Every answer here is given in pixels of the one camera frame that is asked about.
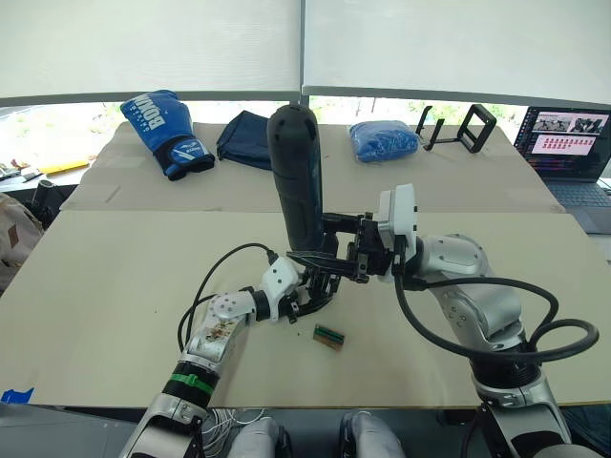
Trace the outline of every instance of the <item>blue boxing glove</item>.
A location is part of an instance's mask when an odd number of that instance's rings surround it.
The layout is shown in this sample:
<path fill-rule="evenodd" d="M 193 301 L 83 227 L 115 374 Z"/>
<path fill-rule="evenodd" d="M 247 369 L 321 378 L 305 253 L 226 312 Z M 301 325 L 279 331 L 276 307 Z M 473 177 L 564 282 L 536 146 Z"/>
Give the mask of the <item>blue boxing glove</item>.
<path fill-rule="evenodd" d="M 189 109 L 172 91 L 139 95 L 121 111 L 171 180 L 214 167 L 214 156 L 193 135 Z"/>

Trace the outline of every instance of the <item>black phone holder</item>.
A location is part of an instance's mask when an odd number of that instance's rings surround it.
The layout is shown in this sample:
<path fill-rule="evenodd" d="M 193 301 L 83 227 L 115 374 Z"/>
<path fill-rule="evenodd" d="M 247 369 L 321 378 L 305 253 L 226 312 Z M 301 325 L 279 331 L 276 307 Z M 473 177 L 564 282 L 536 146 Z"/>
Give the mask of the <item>black phone holder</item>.
<path fill-rule="evenodd" d="M 424 121 L 427 118 L 427 113 L 431 108 L 432 105 L 428 105 L 424 108 L 424 111 L 420 116 L 420 121 L 418 122 L 418 127 L 416 127 L 417 135 L 420 135 L 420 131 L 422 131 L 424 128 Z M 481 121 L 484 123 L 484 127 L 478 136 L 475 136 L 475 134 L 469 130 L 469 123 L 471 122 L 473 115 L 477 115 L 477 117 L 479 117 L 479 119 L 481 119 Z M 486 110 L 483 105 L 480 103 L 474 103 L 467 112 L 462 124 L 458 128 L 458 133 L 456 134 L 455 138 L 437 139 L 441 126 L 443 126 L 444 122 L 445 119 L 437 119 L 437 123 L 432 131 L 429 143 L 423 146 L 425 150 L 430 151 L 435 143 L 453 143 L 455 141 L 460 141 L 463 145 L 465 145 L 465 148 L 467 148 L 470 153 L 478 153 L 482 146 L 484 146 L 484 143 L 486 143 L 486 140 L 490 136 L 490 132 L 493 131 L 493 128 L 496 125 L 496 118 L 488 110 Z"/>

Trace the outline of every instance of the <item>floor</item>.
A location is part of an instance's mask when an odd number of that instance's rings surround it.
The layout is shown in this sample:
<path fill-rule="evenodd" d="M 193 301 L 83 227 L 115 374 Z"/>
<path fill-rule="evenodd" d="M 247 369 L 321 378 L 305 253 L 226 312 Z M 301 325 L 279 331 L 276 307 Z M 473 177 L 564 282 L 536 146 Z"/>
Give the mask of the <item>floor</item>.
<path fill-rule="evenodd" d="M 332 457 L 344 409 L 270 409 L 291 436 L 296 458 Z M 377 410 L 410 458 L 458 456 L 466 426 L 449 426 L 437 410 Z M 0 405 L 0 456 L 115 458 L 134 423 L 36 406 Z M 489 457 L 477 431 L 470 458 Z"/>

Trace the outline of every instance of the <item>blue plastic bag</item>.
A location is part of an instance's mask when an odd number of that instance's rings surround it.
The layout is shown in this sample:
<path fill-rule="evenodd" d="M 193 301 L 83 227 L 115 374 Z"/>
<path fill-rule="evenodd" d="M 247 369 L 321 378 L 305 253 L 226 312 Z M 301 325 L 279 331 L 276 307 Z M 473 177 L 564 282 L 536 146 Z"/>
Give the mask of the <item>blue plastic bag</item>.
<path fill-rule="evenodd" d="M 367 121 L 350 127 L 354 154 L 361 162 L 391 160 L 418 149 L 418 135 L 401 121 Z"/>

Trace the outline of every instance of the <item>black cylindrical object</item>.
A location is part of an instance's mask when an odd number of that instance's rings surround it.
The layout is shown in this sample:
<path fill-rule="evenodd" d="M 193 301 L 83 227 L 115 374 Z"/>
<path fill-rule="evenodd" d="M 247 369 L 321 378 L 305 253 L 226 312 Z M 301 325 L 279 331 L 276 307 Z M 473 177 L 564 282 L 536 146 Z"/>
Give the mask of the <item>black cylindrical object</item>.
<path fill-rule="evenodd" d="M 32 197 L 32 207 L 43 208 L 47 203 L 47 196 L 49 195 L 49 191 L 54 186 L 55 185 L 47 179 L 41 179 L 40 181 L 38 181 L 38 186 L 36 186 L 36 191 L 34 191 L 34 195 Z"/>
<path fill-rule="evenodd" d="M 534 382 L 541 374 L 538 364 L 471 360 L 475 379 L 492 388 L 520 388 Z"/>
<path fill-rule="evenodd" d="M 267 122 L 267 145 L 290 247 L 318 251 L 323 244 L 323 182 L 316 116 L 285 105 Z"/>

